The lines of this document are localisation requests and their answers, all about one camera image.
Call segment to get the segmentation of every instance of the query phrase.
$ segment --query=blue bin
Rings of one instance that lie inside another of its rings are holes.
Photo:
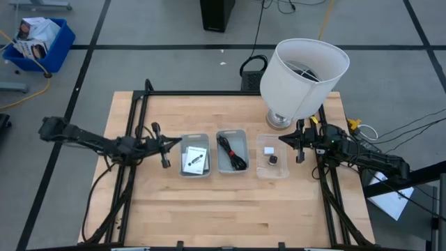
[[[50,18],[53,22],[61,27],[54,42],[52,43],[47,56],[44,59],[38,59],[45,69],[50,73],[57,73],[62,63],[70,51],[72,43],[75,41],[76,35],[72,32],[64,19]],[[13,45],[9,45],[3,53],[3,58],[14,62],[20,69],[25,71],[40,71],[43,72],[36,63],[31,59],[27,59],[23,54],[17,51]]]

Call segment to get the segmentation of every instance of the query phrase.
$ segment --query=wooden table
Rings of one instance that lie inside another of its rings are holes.
[[[131,97],[132,92],[114,94],[105,137],[125,134]],[[287,147],[289,177],[257,178],[257,135],[285,135],[295,130],[293,126],[280,132],[269,128],[267,111],[260,96],[150,96],[145,125],[156,121],[162,133],[170,137],[207,133],[213,160],[217,157],[218,130],[245,130],[250,168],[244,174],[221,174],[212,161],[209,178],[181,178],[179,146],[169,154],[168,169],[161,167],[160,156],[145,159],[137,168],[125,245],[171,247],[184,241],[188,247],[273,248],[278,242],[285,242],[288,248],[330,247],[320,184],[311,175],[316,166],[313,150],[307,149],[306,160],[296,164],[297,153]],[[347,129],[339,93],[331,93],[325,101],[325,113],[328,123]],[[99,158],[95,179],[105,168]],[[117,170],[106,175],[93,193],[87,236],[109,212]],[[338,168],[338,176],[347,214],[374,242],[359,176],[346,168]],[[335,212],[334,222],[338,242],[342,243]]]

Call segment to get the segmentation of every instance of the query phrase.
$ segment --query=lamp base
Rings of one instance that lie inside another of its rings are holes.
[[[266,123],[274,130],[285,130],[291,125],[291,119],[284,118],[283,116],[268,110]]]

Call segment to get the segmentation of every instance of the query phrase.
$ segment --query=gray plastic tray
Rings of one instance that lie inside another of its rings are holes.
[[[201,134],[193,134],[193,135],[181,135],[181,138],[183,138],[183,140],[181,140],[181,142],[180,142],[180,147],[181,147],[180,176],[185,177],[185,178],[205,178],[205,177],[209,176],[210,171],[212,169],[212,162],[210,161],[209,136],[207,134],[201,133]],[[187,172],[183,172],[182,154],[186,152],[186,148],[188,146],[195,146],[195,147],[201,147],[204,149],[208,149],[207,154],[206,154],[206,161],[208,161],[209,169],[204,170],[202,175],[190,174]]]
[[[248,145],[246,140],[246,133],[244,130],[222,130],[217,132],[216,139],[219,136],[223,136],[228,139],[231,145],[232,151],[236,153],[240,158],[246,162],[246,170],[237,171],[231,165],[231,160],[229,159],[228,153],[217,143],[217,162],[218,171],[225,174],[237,174],[246,172],[249,168],[249,154]]]

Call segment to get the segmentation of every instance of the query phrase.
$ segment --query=white lamp shade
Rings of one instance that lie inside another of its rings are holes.
[[[333,45],[303,38],[284,40],[276,46],[261,79],[262,98],[280,116],[308,118],[317,112],[349,65],[347,54]],[[297,68],[310,69],[320,81],[295,73]]]

